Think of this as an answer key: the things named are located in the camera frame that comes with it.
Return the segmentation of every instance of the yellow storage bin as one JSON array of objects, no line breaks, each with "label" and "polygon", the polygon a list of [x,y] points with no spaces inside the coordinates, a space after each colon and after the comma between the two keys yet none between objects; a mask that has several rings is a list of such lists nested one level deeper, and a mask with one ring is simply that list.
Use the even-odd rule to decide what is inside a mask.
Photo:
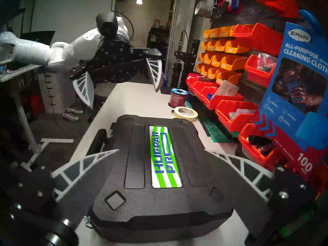
[{"label": "yellow storage bin", "polygon": [[229,31],[229,37],[233,37],[232,34],[234,33],[234,30],[236,29],[236,25],[233,25]]},{"label": "yellow storage bin", "polygon": [[206,50],[207,51],[214,51],[215,50],[215,41],[209,41],[208,43],[207,43],[207,48],[206,48]]},{"label": "yellow storage bin", "polygon": [[221,60],[221,68],[225,70],[242,70],[244,69],[247,57],[228,55]]},{"label": "yellow storage bin", "polygon": [[237,85],[239,84],[241,74],[237,73],[235,71],[228,71],[222,69],[221,71],[217,71],[215,74],[216,83],[221,85],[224,80],[227,80],[228,82]]},{"label": "yellow storage bin", "polygon": [[220,28],[215,28],[211,30],[210,33],[210,38],[217,38],[219,37],[219,33],[220,33]]},{"label": "yellow storage bin", "polygon": [[201,68],[201,71],[200,73],[203,75],[203,76],[207,76],[207,73],[209,71],[210,68],[212,68],[213,66],[212,65],[207,65],[207,64],[204,64]]},{"label": "yellow storage bin", "polygon": [[225,49],[226,43],[228,43],[228,40],[226,40],[226,39],[219,39],[215,43],[215,51],[221,51],[221,52],[223,52],[224,49]]},{"label": "yellow storage bin", "polygon": [[226,44],[225,52],[226,53],[247,53],[247,52],[249,52],[249,48],[238,45],[235,40],[230,40]]},{"label": "yellow storage bin", "polygon": [[207,44],[208,44],[208,41],[204,41],[204,42],[202,43],[202,45],[200,46],[200,50],[205,51],[206,48],[207,48]]},{"label": "yellow storage bin", "polygon": [[227,54],[226,53],[216,53],[212,57],[211,65],[214,67],[220,67],[221,65],[221,60],[223,57],[225,57]]},{"label": "yellow storage bin", "polygon": [[203,61],[204,61],[204,58],[205,58],[205,55],[206,55],[207,53],[211,53],[211,52],[200,53],[199,56],[198,56],[198,61],[199,61],[199,62],[203,62]]},{"label": "yellow storage bin", "polygon": [[204,31],[203,38],[204,38],[204,39],[209,38],[209,37],[210,37],[210,33],[211,33],[211,30],[206,30],[206,31]]},{"label": "yellow storage bin", "polygon": [[207,72],[207,78],[214,79],[218,70],[224,70],[224,69],[221,69],[221,68],[218,68],[218,67],[210,68]]},{"label": "yellow storage bin", "polygon": [[230,33],[231,26],[221,27],[218,37],[228,37]]},{"label": "yellow storage bin", "polygon": [[202,67],[206,65],[205,63],[198,63],[195,67],[195,71],[200,74]]},{"label": "yellow storage bin", "polygon": [[205,55],[205,57],[204,57],[204,63],[206,63],[206,64],[211,64],[212,57],[213,57],[214,55],[216,55],[216,54],[217,54],[216,52],[209,52],[209,53],[207,53],[207,54]]}]

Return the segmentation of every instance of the cable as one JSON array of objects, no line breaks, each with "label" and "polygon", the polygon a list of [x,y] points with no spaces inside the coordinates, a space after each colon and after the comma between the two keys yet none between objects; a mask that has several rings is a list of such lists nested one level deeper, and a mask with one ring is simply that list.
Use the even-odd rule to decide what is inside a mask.
[{"label": "cable", "polygon": [[130,40],[132,40],[132,38],[133,38],[133,36],[134,36],[134,34],[135,34],[135,29],[133,28],[133,24],[131,23],[130,19],[127,18],[125,15],[123,15],[121,12],[118,12],[118,11],[109,11],[109,12],[116,12],[116,13],[119,13],[119,14],[121,14],[123,17],[125,17],[125,18],[130,22],[130,24],[131,24],[131,26],[132,26],[132,37],[130,38]]},{"label": "cable", "polygon": [[[43,72],[43,75],[44,75],[44,83],[46,84],[46,89],[48,90],[48,94],[49,94],[49,98],[50,98],[50,101],[51,101],[51,106],[53,107],[53,106],[55,106],[56,104],[53,104],[53,96],[51,96],[50,95],[50,91],[49,91],[49,89],[51,89],[51,88],[48,88],[48,85],[47,85],[47,83],[51,83],[51,82],[47,82],[47,80],[46,80],[46,73],[45,72]],[[54,121],[55,121],[55,123],[57,124],[57,126],[61,129],[61,131],[62,132],[64,132],[64,133],[66,133],[61,127],[60,127],[60,125],[59,125],[59,123],[58,123],[58,121],[57,121],[57,119],[56,119],[56,116],[55,116],[55,109],[53,108],[53,119],[54,119]]]},{"label": "cable", "polygon": [[189,40],[188,40],[188,34],[187,34],[186,30],[182,30],[182,31],[185,32],[186,38],[187,38],[187,42],[189,42]]}]

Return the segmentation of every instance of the black case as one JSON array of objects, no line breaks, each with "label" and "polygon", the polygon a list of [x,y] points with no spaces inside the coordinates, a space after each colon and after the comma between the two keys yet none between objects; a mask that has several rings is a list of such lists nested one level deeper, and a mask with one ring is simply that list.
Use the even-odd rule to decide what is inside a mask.
[{"label": "black case", "polygon": [[[182,179],[181,188],[153,188],[149,126],[168,128]],[[183,119],[123,115],[110,144],[107,181],[88,215],[94,230],[113,242],[146,243],[199,237],[217,229],[234,210],[204,159],[204,146],[193,123]],[[116,210],[106,200],[123,199]]]}]

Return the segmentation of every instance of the spool of wire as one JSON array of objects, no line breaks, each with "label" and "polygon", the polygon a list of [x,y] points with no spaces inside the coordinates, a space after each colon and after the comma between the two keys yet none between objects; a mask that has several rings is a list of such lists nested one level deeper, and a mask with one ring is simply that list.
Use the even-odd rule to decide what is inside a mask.
[{"label": "spool of wire", "polygon": [[186,102],[187,95],[188,92],[183,89],[172,89],[169,106],[172,108],[183,107]]}]

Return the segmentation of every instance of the tape roll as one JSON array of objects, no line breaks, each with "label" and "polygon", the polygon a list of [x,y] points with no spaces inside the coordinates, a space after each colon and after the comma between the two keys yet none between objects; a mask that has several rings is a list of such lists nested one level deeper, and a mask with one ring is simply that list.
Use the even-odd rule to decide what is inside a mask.
[{"label": "tape roll", "polygon": [[198,113],[187,107],[176,107],[174,109],[174,117],[179,119],[186,119],[191,122],[195,122],[198,117]]}]

